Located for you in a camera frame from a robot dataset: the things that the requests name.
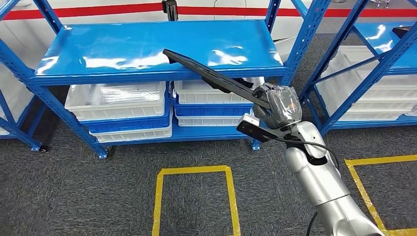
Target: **black cable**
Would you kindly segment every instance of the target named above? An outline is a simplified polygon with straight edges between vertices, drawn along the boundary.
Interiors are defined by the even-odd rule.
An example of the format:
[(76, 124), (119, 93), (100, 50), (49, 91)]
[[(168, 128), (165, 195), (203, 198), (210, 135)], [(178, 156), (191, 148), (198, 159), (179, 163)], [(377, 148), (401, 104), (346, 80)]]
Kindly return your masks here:
[(331, 156), (333, 156), (334, 162), (336, 163), (336, 168), (339, 170), (339, 161), (337, 160), (336, 155), (333, 153), (333, 151), (331, 149), (329, 149), (328, 147), (326, 147), (324, 145), (313, 143), (313, 142), (287, 140), (287, 139), (280, 139), (280, 138), (275, 138), (275, 140), (285, 142), (285, 143), (292, 143), (292, 144), (308, 144), (308, 145), (313, 145), (313, 146), (318, 146), (318, 147), (324, 148), (324, 149), (326, 149), (327, 151), (330, 152)]
[(306, 236), (310, 236), (311, 227), (313, 226), (313, 222), (316, 219), (316, 217), (317, 217), (317, 212), (314, 213), (313, 217), (310, 220), (310, 224), (308, 224)]

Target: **blue metal shelving unit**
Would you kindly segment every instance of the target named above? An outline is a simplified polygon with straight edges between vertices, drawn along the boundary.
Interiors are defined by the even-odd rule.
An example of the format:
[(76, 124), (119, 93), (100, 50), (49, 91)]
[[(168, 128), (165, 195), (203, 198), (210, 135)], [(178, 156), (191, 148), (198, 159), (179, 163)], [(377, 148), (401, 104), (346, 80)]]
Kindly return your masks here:
[[(17, 0), (6, 2), (11, 9)], [(330, 0), (313, 0), (310, 10), (292, 0), (304, 19), (288, 60), (282, 63), (270, 36), (280, 0), (271, 0), (265, 20), (171, 21), (123, 24), (62, 25), (46, 0), (34, 0), (57, 36), (35, 72), (0, 44), (5, 65), (77, 133), (100, 158), (105, 146), (197, 140), (240, 139), (234, 127), (179, 127), (166, 139), (99, 143), (48, 86), (137, 83), (199, 79), (182, 65), (168, 64), (164, 48), (192, 57), (230, 77), (279, 76), (282, 85), (294, 73)]]
[(28, 106), (23, 110), (22, 114), (20, 115), (17, 122), (15, 122), (12, 113), (10, 112), (9, 106), (4, 99), (3, 93), (0, 89), (0, 106), (7, 118), (7, 120), (0, 118), (0, 127), (9, 132), (8, 135), (0, 135), (0, 139), (19, 139), (20, 141), (28, 144), (31, 147), (32, 151), (39, 151), (41, 149), (42, 144), (35, 139), (32, 138), (33, 133), (38, 126), (40, 119), (42, 117), (43, 112), (45, 111), (45, 104), (43, 104), (40, 109), (37, 111), (35, 118), (32, 121), (32, 124), (27, 131), (27, 133), (23, 132), (20, 128), (25, 121), (28, 113), (34, 103), (36, 97), (33, 97)]
[[(18, 0), (13, 1), (5, 1), (0, 6), (0, 21), (5, 17), (5, 15), (10, 11), (18, 2)], [(0, 47), (4, 47), (3, 41), (0, 42)], [(6, 58), (4, 57), (3, 53), (0, 53), (0, 61), (3, 62), (7, 66)], [(19, 72), (15, 69), (11, 70), (13, 74), (19, 74)], [(0, 118), (0, 127), (9, 132), (8, 135), (0, 135), (0, 139), (19, 139), (20, 141), (28, 144), (31, 147), (32, 151), (39, 151), (41, 150), (41, 143), (36, 141), (32, 138), (33, 133), (36, 130), (36, 127), (38, 126), (40, 119), (42, 118), (43, 112), (45, 111), (45, 104), (42, 104), (42, 106), (39, 108), (39, 110), (36, 113), (35, 118), (32, 121), (32, 124), (29, 128), (29, 130), (25, 133), (21, 130), (21, 126), (25, 119), (28, 116), (28, 113), (35, 101), (36, 97), (33, 97), (33, 99), (30, 101), (30, 103), (26, 106), (26, 108), (23, 110), (22, 114), (20, 115), (18, 121), (16, 122), (13, 118), (13, 115), (10, 111), (10, 108), (8, 104), (6, 103), (6, 99), (3, 96), (3, 93), (0, 88), (0, 107), (4, 112), (4, 115), (6, 116), (6, 119)]]
[[(322, 135), (332, 129), (417, 125), (417, 117), (406, 115), (402, 115), (394, 121), (338, 121), (351, 107), (351, 105), (357, 102), (362, 95), (365, 94), (365, 92), (384, 75), (417, 74), (417, 23), (356, 23), (357, 18), (359, 17), (361, 11), (365, 8), (367, 2), (368, 0), (357, 1), (300, 95), (300, 102), (306, 103), (309, 106), (314, 121)], [(410, 0), (410, 2), (417, 6), (416, 0)], [(392, 32), (392, 28), (394, 27), (409, 25), (413, 26), (401, 39)], [(320, 75), (325, 70), (328, 62), (337, 51), (339, 45), (351, 31), (357, 34), (368, 49), (374, 54), (374, 56), (331, 75), (320, 78)], [(379, 60), (379, 64), (342, 103), (342, 105), (340, 105), (340, 107), (331, 116), (329, 116), (326, 111), (325, 103), (316, 88), (316, 84), (375, 60)], [(321, 110), (324, 111), (326, 119), (324, 122), (320, 120), (317, 110), (310, 101), (309, 95), (311, 92), (316, 94)]]

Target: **shelf caster wheel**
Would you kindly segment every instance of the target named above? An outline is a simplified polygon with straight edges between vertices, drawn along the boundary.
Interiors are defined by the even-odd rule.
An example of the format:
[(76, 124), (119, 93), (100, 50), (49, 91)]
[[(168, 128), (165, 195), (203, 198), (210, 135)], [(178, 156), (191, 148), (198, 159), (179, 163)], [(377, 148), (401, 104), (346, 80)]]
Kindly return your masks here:
[(47, 151), (49, 151), (49, 147), (48, 146), (44, 146), (44, 145), (40, 146), (39, 152), (47, 152)]

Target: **black pole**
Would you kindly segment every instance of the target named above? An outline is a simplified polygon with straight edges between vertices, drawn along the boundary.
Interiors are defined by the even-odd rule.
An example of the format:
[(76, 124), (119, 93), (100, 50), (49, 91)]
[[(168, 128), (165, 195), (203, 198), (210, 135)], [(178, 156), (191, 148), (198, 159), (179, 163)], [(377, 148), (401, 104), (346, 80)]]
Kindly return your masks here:
[(164, 10), (164, 13), (167, 13), (168, 21), (178, 20), (177, 1), (175, 0), (162, 1), (162, 8)]

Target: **red stripe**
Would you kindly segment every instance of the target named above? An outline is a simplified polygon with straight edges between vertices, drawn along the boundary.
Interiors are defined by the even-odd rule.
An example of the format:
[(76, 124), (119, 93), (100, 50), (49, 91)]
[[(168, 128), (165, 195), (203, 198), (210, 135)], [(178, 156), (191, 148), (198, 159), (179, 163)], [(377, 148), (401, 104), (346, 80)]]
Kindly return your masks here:
[[(160, 3), (141, 3), (128, 5), (88, 6), (54, 9), (58, 17), (97, 16), (137, 12), (151, 12), (162, 10)], [(326, 17), (347, 17), (350, 9), (328, 9)], [(241, 7), (203, 7), (203, 6), (179, 6), (180, 15), (231, 15), (231, 16), (265, 16), (265, 8), (241, 8)], [(296, 9), (282, 8), (278, 16), (299, 16)], [(417, 17), (417, 9), (365, 9), (361, 17)], [(4, 20), (24, 20), (43, 18), (39, 10), (11, 11)]]

